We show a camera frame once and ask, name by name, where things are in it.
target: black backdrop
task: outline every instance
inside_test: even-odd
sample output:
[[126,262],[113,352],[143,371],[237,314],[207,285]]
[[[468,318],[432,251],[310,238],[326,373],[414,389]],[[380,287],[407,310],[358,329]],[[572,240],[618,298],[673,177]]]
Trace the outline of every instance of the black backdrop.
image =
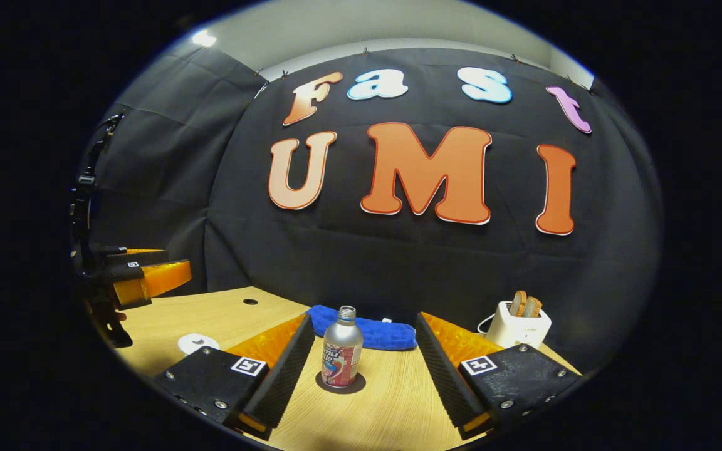
[[[712,435],[722,429],[722,399],[704,399],[705,380],[722,372],[722,328],[705,303],[711,283],[722,284],[722,270],[711,277],[707,244],[704,203],[714,183],[702,170],[722,126],[705,115],[722,105],[722,48],[703,32],[714,11],[688,4],[681,20],[682,9],[651,3],[632,3],[619,14],[601,6],[521,2],[496,9],[593,69],[636,119],[666,208],[662,271],[651,299],[666,300],[676,314],[645,311],[598,377],[496,448],[722,448],[722,436]],[[0,122],[14,129],[0,128],[0,445],[229,445],[115,361],[68,302],[62,240],[70,174],[92,125],[182,31],[175,26],[212,17],[224,3],[170,5],[152,14],[130,2],[102,3],[93,12],[70,7],[34,3],[0,12]],[[693,95],[704,84],[711,95]],[[717,310],[722,314],[722,306]],[[711,380],[710,391],[722,395],[720,388],[722,378]]]
[[[456,71],[498,71],[513,97],[505,105],[470,100]],[[351,100],[357,75],[405,74],[395,99]],[[317,112],[284,127],[297,86],[339,71]],[[192,281],[173,294],[258,286],[305,305],[351,303],[363,317],[410,323],[427,311],[474,330],[516,289],[544,300],[553,326],[545,343],[588,379],[624,341],[650,294],[659,265],[662,199],[656,170],[633,122],[618,105],[559,75],[458,49],[390,49],[316,64],[273,80],[229,55],[184,43],[158,57],[106,117],[124,111],[97,167],[100,201],[92,239],[169,249],[192,262]],[[593,128],[576,129],[545,88],[563,86]],[[362,211],[369,193],[374,123],[408,123],[429,153],[456,126],[487,131],[485,225],[433,214]],[[330,130],[323,187],[296,211],[269,199],[269,148]],[[576,158],[572,234],[534,226],[545,201],[538,145]],[[288,179],[305,179],[309,154],[293,152]],[[401,184],[395,194],[404,199]]]

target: wooden table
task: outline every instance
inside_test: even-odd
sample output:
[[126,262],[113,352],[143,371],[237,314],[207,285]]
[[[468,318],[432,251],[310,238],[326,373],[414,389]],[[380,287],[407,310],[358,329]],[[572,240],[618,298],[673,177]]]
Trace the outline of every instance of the wooden table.
[[[255,299],[258,304],[248,305],[244,299]],[[117,351],[132,368],[153,377],[184,357],[177,347],[181,336],[203,334],[227,349],[308,309],[252,286],[157,298],[150,306],[126,312],[128,319],[123,325],[133,345]],[[418,348],[364,349],[358,372],[366,378],[366,387],[338,395],[315,382],[322,346],[322,338],[316,337],[279,427],[273,429],[268,442],[259,442],[293,451],[444,450],[479,438],[461,440]],[[578,373],[547,346],[540,351]]]

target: blue towel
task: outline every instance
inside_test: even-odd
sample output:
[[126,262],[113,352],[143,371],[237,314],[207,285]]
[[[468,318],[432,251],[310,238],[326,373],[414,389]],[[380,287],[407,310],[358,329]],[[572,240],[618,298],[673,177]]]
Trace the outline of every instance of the blue towel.
[[[324,336],[329,326],[338,319],[338,311],[326,306],[313,306],[308,313],[313,331]],[[416,348],[414,328],[403,323],[384,323],[372,319],[356,318],[355,324],[364,334],[364,348],[395,351]]]

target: pink letter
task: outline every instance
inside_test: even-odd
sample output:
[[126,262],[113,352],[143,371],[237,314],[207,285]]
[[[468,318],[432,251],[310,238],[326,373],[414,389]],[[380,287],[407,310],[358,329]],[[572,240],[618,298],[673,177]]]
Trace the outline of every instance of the pink letter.
[[559,105],[562,106],[562,111],[564,111],[567,119],[575,125],[575,128],[585,132],[587,135],[592,132],[592,128],[589,123],[585,122],[585,120],[581,119],[580,115],[578,115],[578,110],[576,109],[580,108],[578,102],[570,97],[570,95],[567,95],[567,92],[564,92],[564,89],[559,88],[559,86],[548,86],[548,88],[545,89],[547,92],[550,92],[553,97],[556,97],[556,100],[559,101]]

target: fast umi sign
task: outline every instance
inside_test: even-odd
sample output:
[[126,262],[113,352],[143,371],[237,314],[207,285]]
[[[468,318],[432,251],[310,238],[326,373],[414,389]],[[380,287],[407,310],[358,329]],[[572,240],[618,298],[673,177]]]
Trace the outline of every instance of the fast umi sign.
[[[489,68],[460,68],[459,95],[470,101],[492,103],[503,108],[513,97],[508,80]],[[341,86],[344,75],[333,72],[293,90],[290,113],[283,126],[308,120],[321,111],[318,104],[332,94],[330,87]],[[592,128],[579,114],[579,105],[559,86],[546,86],[547,95],[558,100],[559,114],[564,114],[570,126],[584,134]],[[403,71],[382,68],[358,75],[347,90],[353,101],[375,98],[393,99],[409,93],[407,75]],[[395,196],[395,180],[403,185],[407,202],[414,214],[421,215],[445,183],[444,199],[436,204],[436,216],[447,222],[483,225],[491,214],[484,200],[484,155],[493,138],[484,130],[457,126],[447,131],[439,146],[429,154],[407,123],[384,122],[369,126],[367,135],[375,141],[375,168],[369,195],[360,200],[360,208],[369,214],[398,214],[403,202]],[[323,187],[330,145],[340,139],[333,131],[317,132],[306,139],[310,149],[306,180],[299,189],[288,183],[292,153],[299,147],[299,139],[279,140],[271,146],[272,163],[269,171],[269,197],[282,209],[304,209],[318,197]],[[538,205],[536,228],[546,234],[567,235],[573,232],[570,217],[571,178],[576,165],[573,154],[555,145],[540,143],[536,154],[545,164],[545,203]]]

